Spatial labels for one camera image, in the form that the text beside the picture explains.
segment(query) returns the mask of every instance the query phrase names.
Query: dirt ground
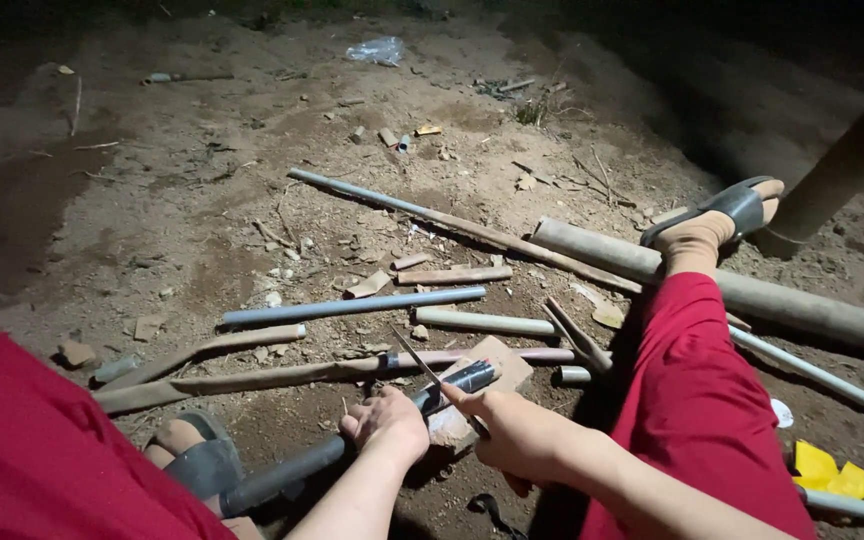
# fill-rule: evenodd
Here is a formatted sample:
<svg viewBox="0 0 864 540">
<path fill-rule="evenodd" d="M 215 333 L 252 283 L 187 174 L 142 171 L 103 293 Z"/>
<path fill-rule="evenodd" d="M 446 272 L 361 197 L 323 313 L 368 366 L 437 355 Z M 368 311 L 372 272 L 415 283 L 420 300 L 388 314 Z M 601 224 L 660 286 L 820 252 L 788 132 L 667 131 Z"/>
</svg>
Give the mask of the dirt ground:
<svg viewBox="0 0 864 540">
<path fill-rule="evenodd" d="M 502 253 L 296 183 L 285 177 L 292 166 L 516 236 L 552 216 L 635 241 L 646 215 L 701 201 L 723 182 L 772 174 L 794 183 L 864 108 L 857 90 L 707 32 L 702 38 L 719 45 L 708 49 L 715 53 L 686 57 L 671 45 L 664 54 L 675 57 L 676 75 L 659 78 L 650 74 L 661 58 L 618 45 L 606 33 L 535 30 L 539 25 L 526 24 L 534 20 L 498 12 L 432 20 L 306 11 L 285 13 L 265 30 L 241 24 L 255 14 L 163 13 L 137 24 L 110 12 L 74 37 L 0 43 L 0 329 L 79 385 L 89 384 L 102 361 L 136 352 L 149 362 L 209 338 L 222 313 L 261 307 L 271 291 L 286 305 L 335 300 L 342 286 L 403 254 L 426 251 L 435 255 L 426 268 L 448 268 L 487 265 L 489 255 Z M 347 47 L 380 36 L 405 43 L 398 68 L 344 58 Z M 60 74 L 59 66 L 81 77 L 73 137 L 76 76 Z M 307 77 L 277 80 L 282 70 Z M 230 71 L 235 79 L 138 84 L 154 71 Z M 499 101 L 473 86 L 475 79 L 525 78 L 535 83 L 520 100 Z M 516 121 L 525 100 L 558 81 L 568 90 L 555 98 L 553 113 L 538 127 Z M 675 96 L 686 91 L 690 105 L 682 106 Z M 349 97 L 365 103 L 338 104 Z M 384 148 L 375 137 L 382 127 L 401 135 L 426 124 L 441 126 L 443 134 L 413 137 L 408 153 Z M 359 125 L 366 137 L 357 145 L 349 135 Z M 703 140 L 695 135 L 701 130 Z M 118 144 L 76 149 L 110 142 Z M 442 160 L 443 151 L 453 158 Z M 608 204 L 573 156 L 592 169 L 598 156 L 612 187 L 638 207 Z M 727 168 L 736 176 L 709 172 L 722 156 L 730 156 Z M 517 190 L 522 171 L 512 161 L 581 182 Z M 267 251 L 252 225 L 256 219 L 297 242 L 311 240 L 301 260 L 282 249 Z M 541 318 L 542 300 L 554 295 L 596 338 L 613 339 L 589 317 L 589 301 L 570 289 L 575 277 L 505 255 L 514 276 L 487 285 L 485 300 L 461 310 Z M 795 259 L 767 259 L 743 245 L 725 267 L 864 307 L 864 194 Z M 274 269 L 282 274 L 270 276 Z M 294 277 L 282 277 L 287 271 Z M 412 290 L 389 285 L 381 294 Z M 632 299 L 597 290 L 629 308 Z M 136 319 L 157 313 L 168 317 L 158 336 L 135 341 Z M 244 351 L 210 358 L 182 375 L 327 362 L 335 351 L 390 341 L 388 325 L 407 331 L 408 317 L 397 310 L 309 321 L 307 338 L 261 366 Z M 767 325 L 755 329 L 768 333 Z M 77 371 L 58 366 L 50 358 L 70 336 L 90 344 L 99 359 Z M 864 357 L 784 337 L 796 342 L 769 340 L 864 387 Z M 416 346 L 472 347 L 481 338 L 432 328 L 428 342 Z M 616 360 L 632 359 L 617 352 Z M 779 431 L 783 442 L 803 439 L 840 465 L 850 460 L 864 468 L 864 411 L 766 362 L 753 364 L 795 415 Z M 557 388 L 550 379 L 550 368 L 537 368 L 526 396 L 587 424 L 608 417 L 606 405 L 596 409 L 598 398 L 614 403 L 621 395 L 617 388 Z M 397 383 L 415 388 L 423 379 Z M 200 397 L 115 422 L 141 445 L 163 417 L 184 408 L 213 411 L 230 426 L 246 468 L 255 469 L 319 440 L 342 416 L 343 398 L 355 402 L 366 391 L 310 384 Z M 447 478 L 402 489 L 393 535 L 500 538 L 486 517 L 465 508 L 482 492 L 498 497 L 508 521 L 523 531 L 531 527 L 534 537 L 574 535 L 584 507 L 581 498 L 561 493 L 517 499 L 499 474 L 466 457 Z M 282 534 L 301 516 L 301 501 L 298 506 L 263 510 L 259 521 L 269 534 Z M 817 527 L 823 538 L 864 538 L 855 523 L 817 521 Z"/>
</svg>

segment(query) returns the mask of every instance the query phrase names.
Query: plastic bag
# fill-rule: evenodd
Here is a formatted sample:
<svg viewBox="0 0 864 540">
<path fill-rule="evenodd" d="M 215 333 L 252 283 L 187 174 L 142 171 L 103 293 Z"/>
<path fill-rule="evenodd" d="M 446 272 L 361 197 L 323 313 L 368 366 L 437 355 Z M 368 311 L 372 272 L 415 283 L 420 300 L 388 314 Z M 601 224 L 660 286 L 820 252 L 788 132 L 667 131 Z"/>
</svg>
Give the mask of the plastic bag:
<svg viewBox="0 0 864 540">
<path fill-rule="evenodd" d="M 402 40 L 385 35 L 348 47 L 345 55 L 353 60 L 371 61 L 382 66 L 399 67 L 402 58 Z"/>
</svg>

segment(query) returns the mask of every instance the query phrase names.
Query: left hand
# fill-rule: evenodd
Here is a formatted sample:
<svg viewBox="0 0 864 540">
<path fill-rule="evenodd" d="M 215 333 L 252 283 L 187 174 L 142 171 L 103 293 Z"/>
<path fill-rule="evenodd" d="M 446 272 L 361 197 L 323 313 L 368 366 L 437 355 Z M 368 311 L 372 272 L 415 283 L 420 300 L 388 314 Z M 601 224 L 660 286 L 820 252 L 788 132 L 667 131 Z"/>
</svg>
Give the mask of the left hand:
<svg viewBox="0 0 864 540">
<path fill-rule="evenodd" d="M 407 461 L 419 461 L 429 447 L 429 432 L 422 412 L 402 390 L 383 386 L 378 398 L 348 408 L 339 428 L 361 453 L 386 450 Z"/>
</svg>

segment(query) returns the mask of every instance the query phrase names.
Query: sandal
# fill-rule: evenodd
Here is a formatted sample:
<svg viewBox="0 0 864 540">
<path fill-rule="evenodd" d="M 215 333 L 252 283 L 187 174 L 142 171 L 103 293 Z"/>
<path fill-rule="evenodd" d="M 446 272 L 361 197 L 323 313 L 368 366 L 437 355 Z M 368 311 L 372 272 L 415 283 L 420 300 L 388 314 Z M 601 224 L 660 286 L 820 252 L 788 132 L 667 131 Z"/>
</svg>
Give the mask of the sandal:
<svg viewBox="0 0 864 540">
<path fill-rule="evenodd" d="M 752 187 L 769 180 L 774 180 L 774 178 L 771 176 L 756 176 L 754 178 L 743 179 L 737 184 L 719 191 L 697 207 L 647 228 L 642 232 L 642 237 L 638 243 L 645 247 L 652 247 L 652 244 L 656 241 L 656 237 L 662 231 L 675 227 L 684 221 L 689 221 L 693 217 L 703 215 L 708 211 L 717 211 L 731 218 L 735 223 L 735 234 L 727 241 L 738 242 L 765 226 L 763 223 L 765 216 L 762 211 L 762 196 L 756 190 L 753 190 Z"/>
<path fill-rule="evenodd" d="M 237 485 L 245 476 L 239 451 L 226 429 L 210 413 L 190 409 L 174 417 L 191 424 L 204 442 L 180 453 L 165 466 L 166 474 L 200 501 Z"/>
</svg>

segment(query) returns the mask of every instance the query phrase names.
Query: red clothing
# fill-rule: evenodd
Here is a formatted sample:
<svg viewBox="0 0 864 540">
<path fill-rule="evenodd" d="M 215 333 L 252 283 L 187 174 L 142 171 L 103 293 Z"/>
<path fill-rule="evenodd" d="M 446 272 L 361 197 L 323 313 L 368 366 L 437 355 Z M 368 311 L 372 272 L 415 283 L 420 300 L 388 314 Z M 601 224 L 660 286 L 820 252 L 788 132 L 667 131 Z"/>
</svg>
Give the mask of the red clothing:
<svg viewBox="0 0 864 540">
<path fill-rule="evenodd" d="M 0 538 L 234 540 L 89 395 L 0 332 Z"/>
<path fill-rule="evenodd" d="M 715 281 L 695 273 L 667 278 L 645 318 L 612 439 L 656 469 L 786 534 L 814 539 L 812 520 L 783 461 L 769 395 L 729 338 Z M 593 500 L 580 540 L 625 537 L 624 525 Z"/>
</svg>

